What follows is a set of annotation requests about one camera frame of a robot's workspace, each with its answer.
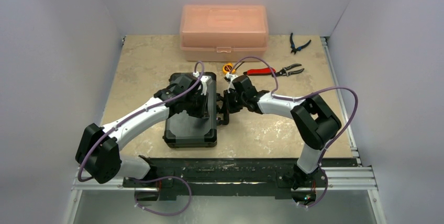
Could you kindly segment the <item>black poker set case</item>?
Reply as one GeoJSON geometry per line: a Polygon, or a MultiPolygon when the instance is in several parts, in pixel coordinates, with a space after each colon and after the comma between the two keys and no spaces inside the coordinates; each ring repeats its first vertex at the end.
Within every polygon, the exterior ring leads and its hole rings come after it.
{"type": "Polygon", "coordinates": [[[164,142],[170,148],[211,148],[217,145],[217,126],[229,123],[229,113],[223,97],[216,92],[216,74],[205,72],[209,77],[209,99],[203,118],[189,116],[183,111],[165,122],[164,142]]]}

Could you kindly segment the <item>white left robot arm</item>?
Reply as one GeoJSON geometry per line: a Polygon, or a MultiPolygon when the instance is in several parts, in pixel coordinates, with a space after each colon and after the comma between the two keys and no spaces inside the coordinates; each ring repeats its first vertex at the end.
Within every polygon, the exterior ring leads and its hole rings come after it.
{"type": "Polygon", "coordinates": [[[103,126],[88,125],[82,134],[75,160],[81,171],[100,184],[114,177],[135,178],[144,187],[153,185],[156,172],[145,158],[123,157],[121,150],[148,128],[182,112],[195,118],[207,116],[210,87],[215,79],[209,74],[179,74],[170,84],[126,116],[103,126]]]}

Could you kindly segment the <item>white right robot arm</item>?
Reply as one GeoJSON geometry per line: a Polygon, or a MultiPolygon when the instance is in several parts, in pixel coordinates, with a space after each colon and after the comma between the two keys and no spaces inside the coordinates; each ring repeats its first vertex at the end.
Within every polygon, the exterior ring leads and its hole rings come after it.
{"type": "Polygon", "coordinates": [[[271,114],[293,119],[304,142],[294,167],[297,184],[306,186],[314,180],[319,161],[327,142],[333,139],[342,124],[323,98],[277,96],[270,91],[258,91],[246,75],[226,74],[229,87],[224,91],[229,113],[243,108],[257,114],[271,114]]]}

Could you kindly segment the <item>yellow tape measure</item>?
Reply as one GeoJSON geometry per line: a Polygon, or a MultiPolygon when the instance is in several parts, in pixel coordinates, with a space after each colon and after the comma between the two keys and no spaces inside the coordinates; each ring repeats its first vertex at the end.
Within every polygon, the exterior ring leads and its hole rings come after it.
{"type": "Polygon", "coordinates": [[[241,62],[240,64],[236,65],[236,67],[234,67],[233,63],[226,63],[226,64],[223,65],[222,71],[223,71],[224,74],[236,73],[237,72],[237,68],[239,68],[243,64],[244,64],[244,62],[241,62]]]}

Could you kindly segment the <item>pink plastic toolbox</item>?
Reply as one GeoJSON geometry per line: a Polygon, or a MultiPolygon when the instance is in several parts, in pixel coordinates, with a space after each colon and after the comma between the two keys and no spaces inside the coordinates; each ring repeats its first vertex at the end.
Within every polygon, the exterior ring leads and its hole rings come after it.
{"type": "Polygon", "coordinates": [[[185,5],[180,48],[187,61],[235,62],[268,49],[267,10],[262,5],[185,5]]]}

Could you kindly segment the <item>black table front rail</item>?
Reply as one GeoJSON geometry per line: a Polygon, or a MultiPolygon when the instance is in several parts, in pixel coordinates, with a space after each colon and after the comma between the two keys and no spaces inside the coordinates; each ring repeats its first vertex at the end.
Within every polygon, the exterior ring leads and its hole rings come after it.
{"type": "Polygon", "coordinates": [[[317,170],[308,180],[294,179],[296,158],[150,158],[151,171],[143,183],[131,178],[123,187],[138,190],[152,188],[152,195],[137,198],[176,200],[177,196],[271,196],[275,199],[298,199],[309,192],[313,201],[330,179],[327,169],[317,170]]]}

